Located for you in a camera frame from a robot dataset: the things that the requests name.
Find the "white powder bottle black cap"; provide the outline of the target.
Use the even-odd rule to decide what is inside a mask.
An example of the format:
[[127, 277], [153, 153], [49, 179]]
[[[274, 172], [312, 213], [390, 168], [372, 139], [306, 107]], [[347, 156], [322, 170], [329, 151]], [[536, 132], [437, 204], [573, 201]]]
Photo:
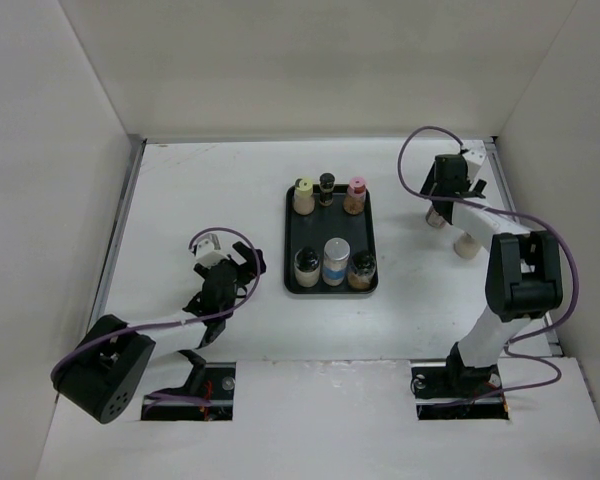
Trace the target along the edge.
[[321, 259], [311, 246], [302, 247], [294, 257], [294, 277], [300, 287], [312, 288], [320, 278]]

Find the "yellow cap spice bottle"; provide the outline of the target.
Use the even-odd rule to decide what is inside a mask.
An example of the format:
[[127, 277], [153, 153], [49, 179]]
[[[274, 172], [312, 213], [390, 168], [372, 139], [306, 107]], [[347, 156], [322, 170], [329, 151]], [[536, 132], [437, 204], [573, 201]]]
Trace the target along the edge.
[[313, 181], [310, 178], [298, 178], [294, 183], [292, 199], [294, 211], [302, 216], [310, 215], [315, 208]]

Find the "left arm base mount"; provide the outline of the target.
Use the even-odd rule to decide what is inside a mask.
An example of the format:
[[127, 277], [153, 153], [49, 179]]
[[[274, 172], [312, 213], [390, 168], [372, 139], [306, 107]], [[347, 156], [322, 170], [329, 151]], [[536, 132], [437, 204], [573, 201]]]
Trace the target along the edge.
[[164, 387], [144, 396], [141, 421], [231, 421], [234, 413], [237, 365], [209, 363], [194, 350], [179, 350], [178, 360], [191, 366], [179, 386]]

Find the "small black pepper bottle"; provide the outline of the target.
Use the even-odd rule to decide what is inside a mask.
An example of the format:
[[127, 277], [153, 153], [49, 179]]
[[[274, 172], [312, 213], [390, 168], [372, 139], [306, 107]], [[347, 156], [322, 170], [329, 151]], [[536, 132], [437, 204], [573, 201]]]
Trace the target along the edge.
[[333, 203], [333, 190], [335, 185], [335, 176], [330, 172], [323, 173], [319, 178], [319, 203], [323, 207], [328, 207]]

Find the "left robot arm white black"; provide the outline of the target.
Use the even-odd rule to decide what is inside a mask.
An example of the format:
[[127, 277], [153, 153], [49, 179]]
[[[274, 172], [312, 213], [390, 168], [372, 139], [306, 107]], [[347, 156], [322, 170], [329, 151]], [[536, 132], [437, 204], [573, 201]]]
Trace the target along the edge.
[[151, 322], [104, 315], [53, 367], [56, 392], [99, 423], [117, 419], [134, 398], [143, 420], [231, 419], [233, 391], [222, 383], [236, 369], [208, 363], [200, 351], [253, 295], [266, 264], [250, 242], [226, 250], [213, 234], [190, 250], [202, 284], [183, 309]]

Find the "tall blue label spice jar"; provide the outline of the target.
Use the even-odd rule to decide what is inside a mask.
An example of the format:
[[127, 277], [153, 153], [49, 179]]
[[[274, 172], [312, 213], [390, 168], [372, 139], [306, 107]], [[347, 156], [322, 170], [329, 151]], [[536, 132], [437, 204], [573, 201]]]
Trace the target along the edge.
[[328, 286], [336, 287], [344, 281], [350, 253], [349, 243], [342, 238], [334, 237], [325, 243], [322, 279]]

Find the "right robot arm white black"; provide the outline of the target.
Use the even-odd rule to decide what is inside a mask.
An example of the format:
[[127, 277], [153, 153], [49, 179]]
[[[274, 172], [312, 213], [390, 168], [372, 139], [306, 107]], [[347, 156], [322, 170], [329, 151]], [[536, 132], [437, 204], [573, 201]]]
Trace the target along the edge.
[[468, 399], [496, 386], [497, 362], [508, 341], [532, 320], [563, 300], [559, 242], [546, 230], [531, 230], [497, 213], [483, 195], [486, 183], [472, 184], [462, 153], [442, 154], [421, 193], [432, 196], [433, 211], [489, 253], [487, 306], [471, 331], [454, 343], [443, 367], [414, 379], [422, 399]]

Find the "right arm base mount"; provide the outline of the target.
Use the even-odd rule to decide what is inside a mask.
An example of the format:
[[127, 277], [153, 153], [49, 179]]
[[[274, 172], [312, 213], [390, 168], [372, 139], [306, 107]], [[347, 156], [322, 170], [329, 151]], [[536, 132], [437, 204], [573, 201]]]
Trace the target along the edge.
[[421, 421], [509, 419], [504, 395], [487, 396], [502, 386], [497, 366], [458, 380], [442, 364], [416, 364], [411, 374], [410, 388]]

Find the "brown spice bottle black cap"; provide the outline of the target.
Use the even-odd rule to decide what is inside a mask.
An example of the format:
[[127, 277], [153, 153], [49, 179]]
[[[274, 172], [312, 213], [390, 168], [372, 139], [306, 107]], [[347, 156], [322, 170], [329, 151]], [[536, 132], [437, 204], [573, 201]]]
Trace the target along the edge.
[[367, 291], [371, 288], [376, 274], [377, 264], [370, 250], [356, 252], [349, 260], [347, 283], [357, 291]]

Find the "pink cap spice bottle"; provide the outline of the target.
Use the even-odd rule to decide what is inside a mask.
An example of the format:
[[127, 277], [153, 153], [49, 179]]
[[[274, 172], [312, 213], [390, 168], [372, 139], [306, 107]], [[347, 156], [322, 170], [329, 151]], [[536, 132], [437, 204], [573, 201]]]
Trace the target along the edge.
[[364, 211], [367, 197], [367, 183], [363, 177], [353, 177], [347, 186], [343, 209], [349, 215], [359, 215]]

